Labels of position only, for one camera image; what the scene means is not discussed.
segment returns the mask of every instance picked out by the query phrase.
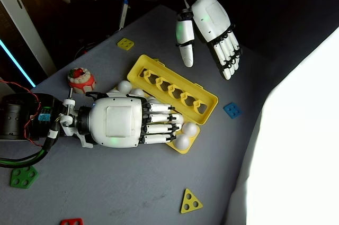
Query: green cable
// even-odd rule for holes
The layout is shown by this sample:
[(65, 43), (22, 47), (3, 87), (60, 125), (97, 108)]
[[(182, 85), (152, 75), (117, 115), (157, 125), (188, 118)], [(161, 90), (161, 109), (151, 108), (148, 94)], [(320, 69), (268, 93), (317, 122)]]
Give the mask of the green cable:
[(21, 161), (21, 162), (17, 162), (17, 161), (8, 161), (8, 160), (0, 160), (0, 164), (7, 164), (7, 165), (26, 165), (34, 160), (37, 160), (40, 156), (42, 156), (44, 154), (44, 150), (41, 150), (37, 156), (35, 156), (33, 159), (28, 160), (28, 161)]

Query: gray table surface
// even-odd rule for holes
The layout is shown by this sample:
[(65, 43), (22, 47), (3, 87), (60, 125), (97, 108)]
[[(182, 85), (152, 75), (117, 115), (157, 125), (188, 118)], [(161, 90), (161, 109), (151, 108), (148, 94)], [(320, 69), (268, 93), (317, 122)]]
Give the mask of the gray table surface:
[[(10, 169), (0, 169), (1, 224), (59, 224), (83, 218), (84, 224), (219, 224), (236, 183), (239, 168), (261, 109), (255, 98), (260, 57), (244, 48), (239, 71), (226, 81), (205, 44), (195, 43), (195, 61), (186, 68), (175, 46), (175, 12), (158, 6), (87, 54), (61, 69), (35, 92), (63, 100), (67, 73), (86, 67), (107, 92), (141, 54), (158, 58), (219, 98), (219, 103), (194, 145), (181, 155), (166, 144), (113, 149), (82, 148), (73, 137), (60, 138), (47, 157), (35, 165), (39, 178), (28, 189), (11, 188)], [(116, 46), (121, 38), (135, 42), (130, 51)], [(75, 94), (76, 107), (92, 100)], [(243, 114), (231, 119), (222, 109), (235, 102)], [(1, 157), (22, 157), (36, 150), (27, 142), (0, 143)], [(180, 214), (183, 192), (189, 188), (204, 207)]]

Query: yellow egg carton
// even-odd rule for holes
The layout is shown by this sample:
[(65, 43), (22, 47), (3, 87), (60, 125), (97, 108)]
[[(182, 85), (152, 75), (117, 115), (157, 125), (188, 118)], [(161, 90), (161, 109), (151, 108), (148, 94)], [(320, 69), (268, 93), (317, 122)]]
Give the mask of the yellow egg carton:
[[(175, 110), (184, 116), (185, 122), (200, 125), (206, 123), (218, 104), (218, 98), (202, 86), (190, 82), (147, 55), (139, 57), (127, 79), (133, 86), (143, 89), (160, 102), (174, 106)], [(186, 150), (175, 148), (172, 142), (167, 144), (179, 153), (185, 154), (190, 150), (199, 132), (198, 127), (198, 133), (190, 138), (190, 145)]]

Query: robotic hand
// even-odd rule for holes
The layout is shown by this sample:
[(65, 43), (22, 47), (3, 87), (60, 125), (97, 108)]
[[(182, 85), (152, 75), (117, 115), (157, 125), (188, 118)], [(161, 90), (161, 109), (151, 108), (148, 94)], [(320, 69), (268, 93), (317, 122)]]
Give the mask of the robotic hand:
[(141, 96), (116, 92), (87, 92), (86, 96), (94, 98), (93, 107), (82, 106), (75, 111), (70, 92), (63, 102), (67, 112), (60, 118), (65, 134), (77, 135), (83, 147), (93, 147), (86, 142), (85, 135), (89, 134), (99, 145), (125, 148), (140, 143), (171, 142), (176, 138), (175, 132), (181, 130), (183, 117), (171, 113), (174, 108), (169, 104), (152, 103)]
[(233, 34), (234, 25), (230, 23), (224, 8), (217, 0), (184, 0), (186, 9), (178, 14), (176, 39), (184, 64), (193, 65), (193, 45), (195, 22), (207, 43), (217, 55), (223, 76), (229, 80), (239, 66), (242, 54)]

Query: yellow square block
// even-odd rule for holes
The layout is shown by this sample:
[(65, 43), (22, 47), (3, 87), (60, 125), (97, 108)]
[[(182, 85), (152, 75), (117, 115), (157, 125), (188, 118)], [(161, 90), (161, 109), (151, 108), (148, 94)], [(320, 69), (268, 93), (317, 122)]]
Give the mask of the yellow square block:
[(134, 46), (134, 42), (128, 40), (126, 38), (122, 38), (118, 43), (117, 46), (124, 50), (130, 50)]

